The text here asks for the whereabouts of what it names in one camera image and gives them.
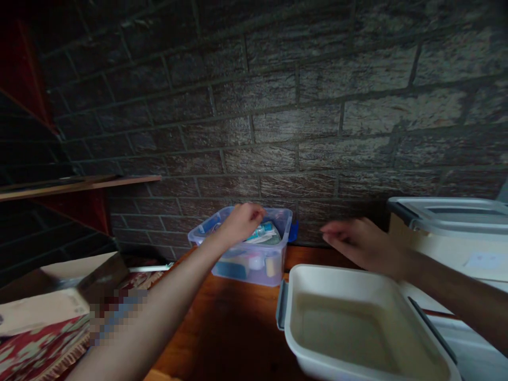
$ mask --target white label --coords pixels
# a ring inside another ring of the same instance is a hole
[[[474,253],[469,257],[464,267],[495,270],[505,261],[506,256],[494,253]]]

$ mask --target hand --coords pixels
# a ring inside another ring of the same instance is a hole
[[[258,204],[237,204],[215,233],[226,250],[249,238],[263,221],[266,210]]]
[[[399,248],[371,220],[331,221],[321,231],[323,240],[358,266],[395,280],[406,277],[411,252]]]

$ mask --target pixelated blur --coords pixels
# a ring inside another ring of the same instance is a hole
[[[128,329],[129,320],[137,317],[147,297],[147,290],[121,289],[90,305],[90,346],[107,345],[114,333]]]

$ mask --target wooden board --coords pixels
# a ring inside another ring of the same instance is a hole
[[[59,182],[67,179],[81,181],[73,184],[58,185]],[[3,192],[0,193],[0,202],[22,198],[34,198],[61,193],[78,192],[82,190],[86,191],[89,189],[108,188],[127,184],[153,182],[159,181],[160,179],[161,179],[160,176],[144,176],[144,177],[118,177],[117,175],[100,175],[100,176],[84,176],[84,177],[74,176],[45,182],[8,185],[5,187],[0,187],[0,192]],[[22,186],[33,189],[25,189],[17,191],[14,190]]]
[[[332,249],[290,246],[286,279],[300,263],[358,268]],[[277,329],[278,295],[279,287],[208,275],[152,372],[184,381],[311,380],[298,366],[284,332]]]

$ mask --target toothpaste tube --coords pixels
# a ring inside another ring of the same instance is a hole
[[[275,227],[271,222],[265,222],[259,225],[254,233],[246,239],[248,243],[260,243],[268,241],[271,237],[277,235]]]

